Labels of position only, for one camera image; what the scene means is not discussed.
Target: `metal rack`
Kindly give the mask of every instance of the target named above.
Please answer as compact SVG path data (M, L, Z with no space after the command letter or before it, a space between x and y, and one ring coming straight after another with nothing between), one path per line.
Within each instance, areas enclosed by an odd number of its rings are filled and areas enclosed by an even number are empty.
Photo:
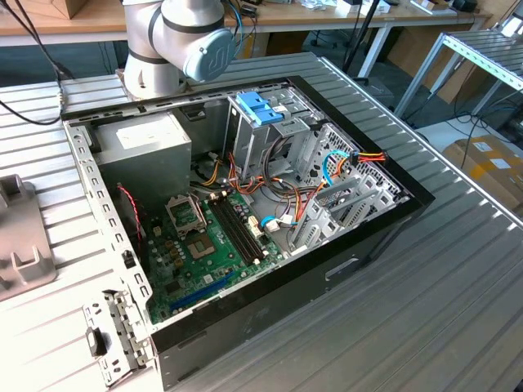
M455 54L432 87L432 91L437 91L439 86L445 83L460 57L470 60L498 79L474 108L472 114L477 114L503 83L518 91L523 89L523 42L521 40L507 38L492 30L474 33L442 33L396 107L394 112L396 116L401 117L404 114L443 47L452 49Z
M195 90L300 74L436 196L380 260L176 387L229 390L513 390L523 375L521 222L459 174L325 59L310 53L234 62ZM0 89L50 118L55 83ZM70 105L125 102L114 76L66 82ZM60 125L0 114L0 174L37 189L53 283L0 302L3 367L19 390L104 390L82 305L118 283ZM117 391L160 391L153 368Z

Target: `metal bracket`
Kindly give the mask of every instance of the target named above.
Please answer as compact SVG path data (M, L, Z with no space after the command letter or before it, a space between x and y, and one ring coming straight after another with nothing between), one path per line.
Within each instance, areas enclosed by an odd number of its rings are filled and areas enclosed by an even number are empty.
M128 291L105 291L83 307L86 338L105 385L112 387L144 368L153 357L150 336Z
M18 175L0 178L0 301L56 277L34 188Z

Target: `green motherboard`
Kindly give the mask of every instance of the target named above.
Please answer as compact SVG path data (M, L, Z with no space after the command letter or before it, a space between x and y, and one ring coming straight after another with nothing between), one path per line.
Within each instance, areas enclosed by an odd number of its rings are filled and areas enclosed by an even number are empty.
M233 193L226 202L238 217L241 216L241 225L249 230L247 219L252 213L242 196ZM250 239L263 250L263 257L254 262L246 260L243 250L237 249L226 234L234 233L224 230L219 223L211 202L204 200L199 205L207 222L205 231L193 230L180 238L167 210L144 226L149 263L149 268L144 270L153 288L147 305L153 323L165 321L283 259L280 249L270 238L265 234L255 238L253 234ZM184 216L184 221L190 221L187 206L182 206L177 213Z

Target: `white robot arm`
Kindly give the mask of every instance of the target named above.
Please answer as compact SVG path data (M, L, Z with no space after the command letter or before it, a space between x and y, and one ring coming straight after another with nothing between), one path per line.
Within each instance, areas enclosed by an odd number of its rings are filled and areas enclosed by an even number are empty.
M184 75L198 82L221 75L235 54L220 0L124 0L129 57L126 88L140 99L170 96Z

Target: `motherboard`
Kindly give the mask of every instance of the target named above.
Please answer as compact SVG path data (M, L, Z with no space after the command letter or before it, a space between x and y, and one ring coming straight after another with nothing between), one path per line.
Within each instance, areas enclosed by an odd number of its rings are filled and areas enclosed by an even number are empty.
M283 259L279 247L252 225L255 218L241 194L186 203L172 198L166 207L144 227L148 260L142 263L149 263L154 294L147 305L154 324ZM186 231L200 217L204 226Z

